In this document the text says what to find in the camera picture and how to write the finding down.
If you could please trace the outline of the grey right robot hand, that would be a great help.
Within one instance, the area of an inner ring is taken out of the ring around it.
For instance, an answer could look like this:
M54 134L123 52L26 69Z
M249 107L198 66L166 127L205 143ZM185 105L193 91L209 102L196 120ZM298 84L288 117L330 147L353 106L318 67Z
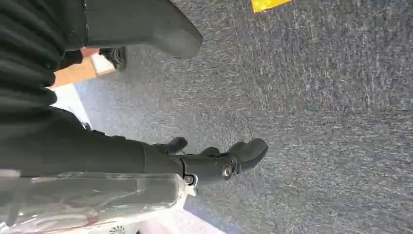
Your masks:
M150 145L88 130L57 108L55 72L80 62L81 48L149 44L176 58L203 42L169 0L3 0L0 3L0 167L22 177L65 172L177 174L207 185L254 168L260 138L227 152L180 155L187 141Z

